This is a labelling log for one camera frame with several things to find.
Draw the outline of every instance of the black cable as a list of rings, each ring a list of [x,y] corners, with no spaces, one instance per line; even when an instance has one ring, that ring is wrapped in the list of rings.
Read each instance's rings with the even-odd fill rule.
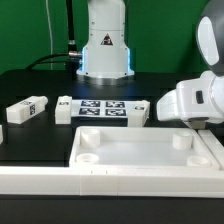
[[[72,0],[66,0],[67,19],[68,19],[68,51],[77,51],[75,44],[74,23],[73,23],[73,8]]]
[[[37,59],[36,61],[34,61],[32,64],[28,65],[25,69],[26,70],[32,70],[32,68],[36,65],[36,64],[39,64],[39,62],[42,62],[46,59],[49,59],[49,58],[56,58],[56,57],[62,57],[62,56],[68,56],[68,53],[58,53],[58,54],[51,54],[51,55],[47,55],[47,56],[44,56],[42,58],[39,58]]]

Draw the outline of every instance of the white plastic part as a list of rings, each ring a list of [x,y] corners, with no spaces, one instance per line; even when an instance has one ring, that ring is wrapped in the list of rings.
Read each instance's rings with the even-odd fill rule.
[[[97,164],[99,162],[99,156],[92,153],[80,154],[77,156],[76,162],[80,165]]]
[[[193,128],[203,127],[203,121],[222,123],[223,94],[224,78],[206,71],[198,79],[179,82],[176,90],[163,96],[157,103],[158,119],[167,121],[179,118]]]
[[[124,43],[123,0],[88,0],[89,41],[83,48],[78,75],[96,79],[133,76],[130,51]]]
[[[128,113],[128,127],[143,127],[149,116],[150,103],[137,101],[133,110]]]
[[[94,149],[100,146],[100,131],[96,128],[82,129],[80,135],[81,146]]]
[[[57,106],[55,108],[56,124],[71,124],[72,97],[58,97]]]
[[[192,134],[189,131],[178,130],[173,134],[173,147],[179,150],[191,149]]]
[[[222,169],[224,169],[224,147],[218,139],[209,130],[199,130],[199,136],[202,138],[206,146],[210,149],[213,156],[219,162]]]
[[[210,160],[204,156],[189,156],[187,159],[187,166],[210,166]]]
[[[224,171],[193,130],[95,127],[101,145],[85,149],[82,128],[76,131],[70,167],[0,166],[0,194],[224,198]],[[178,130],[192,133],[191,150],[172,148]],[[99,157],[98,163],[78,164],[77,157],[88,152]],[[207,158],[210,166],[187,166],[190,156]]]
[[[3,142],[2,125],[0,125],[0,144]]]
[[[72,100],[72,117],[103,117],[127,118],[128,114],[138,105],[145,107],[146,119],[149,115],[150,103],[147,101],[118,101],[118,100]]]
[[[22,124],[45,110],[48,99],[45,96],[31,96],[6,108],[9,123]]]
[[[176,90],[168,92],[157,103],[157,117],[160,121],[180,119]]]
[[[214,65],[219,61],[219,53],[216,45],[212,22],[208,17],[204,17],[198,26],[198,43],[202,54],[209,65]]]
[[[215,77],[211,86],[211,95],[213,103],[217,106],[217,110],[224,116],[224,77]]]
[[[82,132],[97,129],[100,132],[100,146],[85,147],[82,144]],[[173,148],[174,133],[192,138],[185,149]],[[128,128],[128,127],[79,127],[69,160],[69,166],[77,166],[77,156],[94,154],[99,157],[100,173],[106,173],[107,166],[126,168],[155,168],[166,167],[175,172],[176,169],[186,169],[189,156],[205,156],[212,161],[211,169],[219,169],[218,163],[204,145],[200,137],[191,129],[174,128]]]

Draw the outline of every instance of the green wall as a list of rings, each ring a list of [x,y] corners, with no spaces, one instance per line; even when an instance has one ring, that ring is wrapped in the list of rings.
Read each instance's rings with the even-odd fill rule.
[[[129,1],[127,42],[133,50],[136,71],[198,73],[207,69],[197,49],[195,28],[208,0],[126,1]],[[54,53],[66,52],[65,0],[49,0],[49,4]],[[81,50],[88,37],[87,1],[73,0],[73,7],[76,41]],[[45,0],[0,0],[0,73],[24,68],[48,54]]]

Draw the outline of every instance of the white 3d printed tray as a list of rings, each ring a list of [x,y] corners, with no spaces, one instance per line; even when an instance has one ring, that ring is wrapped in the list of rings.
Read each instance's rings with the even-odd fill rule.
[[[218,170],[210,151],[191,129],[79,127],[70,166]]]
[[[223,150],[203,131],[80,127],[69,167],[0,167],[0,194],[224,198]]]

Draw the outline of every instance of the black table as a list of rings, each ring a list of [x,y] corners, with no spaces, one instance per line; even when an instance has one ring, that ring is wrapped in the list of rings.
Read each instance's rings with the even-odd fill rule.
[[[126,119],[72,118],[55,125],[58,96],[73,99],[148,100],[147,127],[186,127],[181,121],[159,122],[156,103],[180,80],[198,77],[137,73],[122,86],[77,82],[63,71],[12,70],[0,76],[0,124],[4,143],[0,165],[67,167],[78,126],[127,126]],[[29,96],[46,96],[46,110],[22,125],[6,122],[5,108]],[[224,139],[222,125],[208,125]],[[223,223],[223,199],[97,196],[0,196],[0,223]]]

